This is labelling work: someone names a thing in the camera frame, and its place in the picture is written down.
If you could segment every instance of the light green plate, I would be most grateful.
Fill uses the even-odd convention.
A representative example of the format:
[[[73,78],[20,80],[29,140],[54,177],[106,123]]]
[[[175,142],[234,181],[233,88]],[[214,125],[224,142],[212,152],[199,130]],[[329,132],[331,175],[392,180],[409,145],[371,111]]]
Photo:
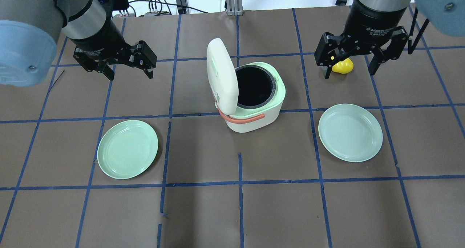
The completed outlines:
[[[158,151],[157,134],[138,120],[121,122],[105,133],[97,150],[102,171],[115,179],[129,179],[144,172]]]
[[[377,119],[354,104],[337,104],[326,110],[318,124],[324,147],[347,162],[373,158],[383,144],[383,131]]]

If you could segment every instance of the rice cooker handle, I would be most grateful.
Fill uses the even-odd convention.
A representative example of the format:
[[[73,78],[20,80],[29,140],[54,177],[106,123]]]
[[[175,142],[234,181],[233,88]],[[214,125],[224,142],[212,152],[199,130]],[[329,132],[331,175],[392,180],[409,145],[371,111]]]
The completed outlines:
[[[250,117],[250,118],[247,118],[247,119],[233,119],[229,116],[227,116],[226,114],[224,114],[220,108],[218,108],[218,111],[219,111],[219,115],[221,115],[221,117],[226,120],[227,122],[230,122],[230,123],[233,123],[233,124],[238,124],[238,125],[242,125],[242,124],[248,124],[248,123],[251,123],[251,122],[255,122],[257,120],[260,120],[260,119],[263,119],[264,118],[264,114],[261,113],[257,116],[254,116],[254,117]]]

